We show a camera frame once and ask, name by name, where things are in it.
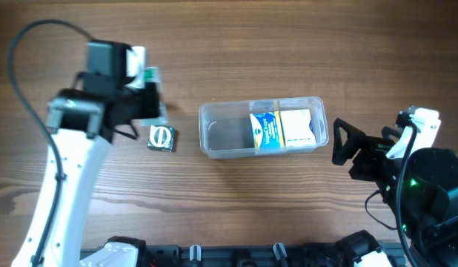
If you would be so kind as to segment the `white green long box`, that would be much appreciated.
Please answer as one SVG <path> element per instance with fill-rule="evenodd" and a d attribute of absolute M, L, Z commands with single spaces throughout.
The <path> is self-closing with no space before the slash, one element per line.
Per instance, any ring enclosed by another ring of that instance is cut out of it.
<path fill-rule="evenodd" d="M 142 90 L 142 125 L 166 125 L 167 107 L 163 101 L 162 80 L 157 67 L 145 69 L 145 88 Z"/>

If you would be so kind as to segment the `white medicine box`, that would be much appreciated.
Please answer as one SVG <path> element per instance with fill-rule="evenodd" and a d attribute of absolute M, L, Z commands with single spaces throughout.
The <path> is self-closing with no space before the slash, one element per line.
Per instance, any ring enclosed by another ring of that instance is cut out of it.
<path fill-rule="evenodd" d="M 281 111 L 280 117 L 287 147 L 316 144 L 309 109 Z"/>

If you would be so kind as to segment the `blue Vicks VapoDrops box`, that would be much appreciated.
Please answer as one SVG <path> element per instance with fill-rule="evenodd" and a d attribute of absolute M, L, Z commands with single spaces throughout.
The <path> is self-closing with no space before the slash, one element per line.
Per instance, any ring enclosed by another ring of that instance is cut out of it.
<path fill-rule="evenodd" d="M 251 113 L 250 125 L 255 148 L 285 147 L 282 122 L 278 111 Z"/>

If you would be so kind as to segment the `clear plastic container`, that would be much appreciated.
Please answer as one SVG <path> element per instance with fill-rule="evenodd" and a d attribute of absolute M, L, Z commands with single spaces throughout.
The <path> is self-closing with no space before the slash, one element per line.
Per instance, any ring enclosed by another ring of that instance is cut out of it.
<path fill-rule="evenodd" d="M 203 104 L 200 147 L 212 159 L 311 152 L 328 143 L 317 96 Z"/>

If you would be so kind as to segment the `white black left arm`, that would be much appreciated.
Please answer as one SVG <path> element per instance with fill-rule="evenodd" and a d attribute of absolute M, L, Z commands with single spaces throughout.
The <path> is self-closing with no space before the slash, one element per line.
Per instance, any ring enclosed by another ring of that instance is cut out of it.
<path fill-rule="evenodd" d="M 160 114 L 159 84 L 111 95 L 64 89 L 48 104 L 50 137 L 39 199 L 13 266 L 146 266 L 144 240 L 111 237 L 82 257 L 91 194 L 112 146 L 117 125 Z"/>

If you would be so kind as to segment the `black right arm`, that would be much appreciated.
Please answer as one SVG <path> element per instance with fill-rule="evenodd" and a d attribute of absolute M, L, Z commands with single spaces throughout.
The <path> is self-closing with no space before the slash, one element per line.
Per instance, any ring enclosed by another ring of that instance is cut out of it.
<path fill-rule="evenodd" d="M 333 123 L 335 165 L 348 160 L 351 179 L 375 182 L 394 213 L 393 230 L 413 266 L 458 266 L 458 157 L 417 142 L 426 130 L 400 115 L 403 131 L 368 136 L 342 119 Z"/>

